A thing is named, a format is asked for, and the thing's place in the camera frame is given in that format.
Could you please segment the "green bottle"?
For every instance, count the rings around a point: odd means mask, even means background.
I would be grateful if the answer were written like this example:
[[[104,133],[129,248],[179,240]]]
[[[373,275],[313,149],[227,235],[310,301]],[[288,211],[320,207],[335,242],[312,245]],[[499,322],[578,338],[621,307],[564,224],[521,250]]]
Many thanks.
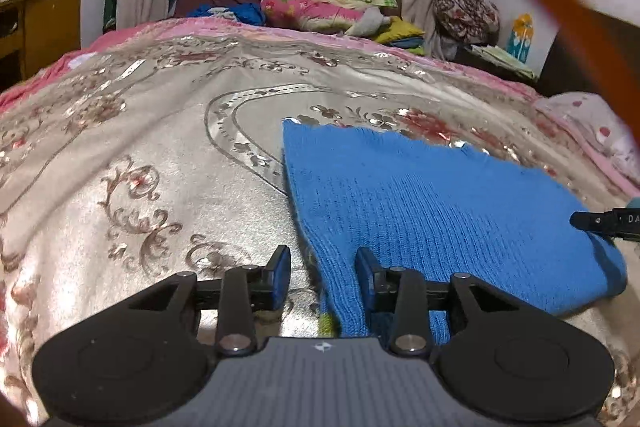
[[[104,0],[102,34],[116,29],[117,0]]]

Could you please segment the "yellow folded cloth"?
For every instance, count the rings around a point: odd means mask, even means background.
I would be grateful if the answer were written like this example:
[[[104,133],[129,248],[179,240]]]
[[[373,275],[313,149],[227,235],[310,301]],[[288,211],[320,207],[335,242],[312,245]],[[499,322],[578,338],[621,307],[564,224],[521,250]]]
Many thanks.
[[[383,46],[401,49],[419,56],[425,55],[424,31],[399,16],[392,15],[390,23],[382,27],[372,40]]]

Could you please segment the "floral cloth bundle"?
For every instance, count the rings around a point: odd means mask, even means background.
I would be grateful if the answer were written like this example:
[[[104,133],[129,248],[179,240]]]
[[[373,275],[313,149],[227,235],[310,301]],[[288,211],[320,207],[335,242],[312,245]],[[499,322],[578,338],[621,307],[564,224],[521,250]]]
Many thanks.
[[[487,0],[432,0],[435,20],[457,42],[493,46],[500,31],[500,12]]]

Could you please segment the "blue knit sweater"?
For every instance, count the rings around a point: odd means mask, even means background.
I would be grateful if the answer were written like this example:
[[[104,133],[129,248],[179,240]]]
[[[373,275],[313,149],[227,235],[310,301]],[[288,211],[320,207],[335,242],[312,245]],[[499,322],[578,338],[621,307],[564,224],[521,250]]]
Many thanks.
[[[369,332],[355,271],[362,247],[384,267],[437,282],[466,272],[554,315],[626,287],[622,253],[570,224],[582,203],[539,169],[472,146],[293,121],[283,157],[299,230],[346,337]]]

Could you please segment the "teal folded blanket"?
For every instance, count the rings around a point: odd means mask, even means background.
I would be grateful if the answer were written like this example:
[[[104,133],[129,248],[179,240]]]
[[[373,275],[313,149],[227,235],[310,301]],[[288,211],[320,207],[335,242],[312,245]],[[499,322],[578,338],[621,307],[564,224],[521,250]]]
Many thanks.
[[[639,209],[640,208],[640,197],[635,197],[628,202],[628,208]]]

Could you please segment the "floral white pillow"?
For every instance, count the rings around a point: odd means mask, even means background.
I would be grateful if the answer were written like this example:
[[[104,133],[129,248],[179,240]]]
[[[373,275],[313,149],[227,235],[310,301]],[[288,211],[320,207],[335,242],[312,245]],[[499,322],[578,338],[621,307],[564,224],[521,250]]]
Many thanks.
[[[625,193],[639,195],[639,147],[600,95],[567,92],[541,98],[534,107],[567,131]]]

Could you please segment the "wooden side desk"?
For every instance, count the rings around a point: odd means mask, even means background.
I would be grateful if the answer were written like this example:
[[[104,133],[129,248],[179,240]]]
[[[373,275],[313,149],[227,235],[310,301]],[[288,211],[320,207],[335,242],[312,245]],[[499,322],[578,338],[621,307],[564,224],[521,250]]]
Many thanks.
[[[81,0],[1,3],[1,90],[80,48]]]

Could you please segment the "blue clothes on sofa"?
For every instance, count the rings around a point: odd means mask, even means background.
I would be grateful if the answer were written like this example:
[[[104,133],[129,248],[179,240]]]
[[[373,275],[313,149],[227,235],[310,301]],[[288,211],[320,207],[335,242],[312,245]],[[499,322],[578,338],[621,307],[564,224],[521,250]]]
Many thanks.
[[[202,4],[186,17],[216,17],[252,26],[265,26],[266,16],[257,3],[240,3],[232,6]]]

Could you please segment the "pink floral quilt bundle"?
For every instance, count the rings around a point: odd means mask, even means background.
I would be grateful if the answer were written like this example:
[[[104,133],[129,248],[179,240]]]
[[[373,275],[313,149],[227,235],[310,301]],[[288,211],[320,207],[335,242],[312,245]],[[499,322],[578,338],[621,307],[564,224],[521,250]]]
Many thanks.
[[[260,0],[271,26],[370,37],[390,24],[397,0]]]

